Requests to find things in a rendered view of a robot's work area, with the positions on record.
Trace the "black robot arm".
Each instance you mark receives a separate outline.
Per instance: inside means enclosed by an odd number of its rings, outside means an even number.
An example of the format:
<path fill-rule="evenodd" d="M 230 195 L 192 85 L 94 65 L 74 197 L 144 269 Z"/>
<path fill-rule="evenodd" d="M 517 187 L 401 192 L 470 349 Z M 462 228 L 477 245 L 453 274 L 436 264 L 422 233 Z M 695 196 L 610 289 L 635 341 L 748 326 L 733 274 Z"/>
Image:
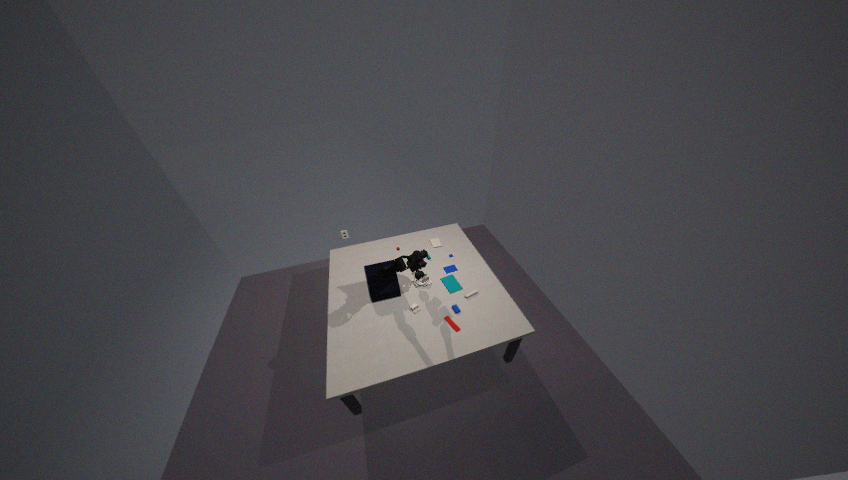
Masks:
<path fill-rule="evenodd" d="M 425 258 L 425 257 L 427 257 L 427 256 L 428 256 L 428 254 L 427 254 L 427 253 L 428 253 L 428 252 L 427 252 L 426 250 L 422 250 L 422 251 L 420 251 L 420 252 L 419 252 L 419 250 L 416 250 L 416 251 L 414 251 L 414 252 L 413 252 L 413 254 L 412 254 L 412 255 L 409 255 L 409 256 L 405 256 L 405 255 L 403 255 L 403 256 L 401 256 L 401 257 L 399 257 L 399 258 L 396 258 L 396 259 L 395 259 L 395 261 L 393 261 L 393 265 L 392 265 L 392 266 L 387 266 L 387 267 L 386 267 L 386 266 L 385 266 L 385 267 L 383 266 L 383 267 L 381 267 L 381 268 L 378 270 L 378 273 L 379 273 L 380 279 L 381 279 L 382 281 L 385 281 L 385 280 L 387 280 L 387 279 L 391 278 L 391 276 L 394 274 L 394 272 L 395 272 L 395 271 L 396 271 L 396 272 L 402 272 L 402 271 L 404 271 L 404 270 L 406 270 L 406 269 L 410 268 L 411 264 L 417 264 L 417 263 L 420 263 L 420 264 L 419 264 L 420 269 L 421 269 L 421 268 L 423 268 L 423 267 L 426 267 L 426 262 L 423 260 L 423 258 Z M 406 267 L 406 265 L 405 265 L 405 263 L 404 263 L 404 261 L 403 261 L 403 259 L 402 259 L 402 258 L 407 258 L 407 259 L 408 259 L 408 261 L 409 261 L 409 263 L 410 263 L 410 264 L 408 265 L 408 267 Z"/>

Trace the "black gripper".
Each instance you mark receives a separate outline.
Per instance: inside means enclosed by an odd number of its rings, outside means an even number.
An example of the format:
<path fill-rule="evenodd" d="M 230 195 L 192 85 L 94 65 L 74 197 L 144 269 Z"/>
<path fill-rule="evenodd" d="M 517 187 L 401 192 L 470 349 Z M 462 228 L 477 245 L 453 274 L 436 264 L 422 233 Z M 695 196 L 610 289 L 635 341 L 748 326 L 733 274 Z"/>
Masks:
<path fill-rule="evenodd" d="M 410 264 L 410 263 L 409 263 L 409 261 L 407 261 L 407 262 L 406 262 L 406 264 L 407 264 L 407 266 L 408 266 L 408 265 Z M 423 273 L 423 271 L 419 271 L 419 268 L 420 268 L 420 267 L 419 267 L 419 264 L 420 264 L 420 263 L 417 263 L 417 264 L 411 264 L 411 266 L 410 266 L 410 268 L 409 268 L 412 272 L 414 272 L 414 271 L 416 271 L 416 272 L 417 272 L 417 273 L 415 273 L 415 277 L 416 277 L 416 279 L 417 279 L 417 280 L 419 280 L 420 278 L 424 277 L 424 273 Z"/>

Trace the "teal flat plate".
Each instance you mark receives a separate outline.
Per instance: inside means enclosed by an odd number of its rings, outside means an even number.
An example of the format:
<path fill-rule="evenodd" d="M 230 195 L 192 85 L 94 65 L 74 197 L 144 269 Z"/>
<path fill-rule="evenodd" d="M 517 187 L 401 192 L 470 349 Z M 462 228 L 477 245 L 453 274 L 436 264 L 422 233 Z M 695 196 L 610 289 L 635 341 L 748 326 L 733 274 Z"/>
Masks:
<path fill-rule="evenodd" d="M 453 276 L 453 274 L 441 278 L 441 281 L 443 282 L 450 294 L 463 289 L 456 280 L 456 278 Z"/>

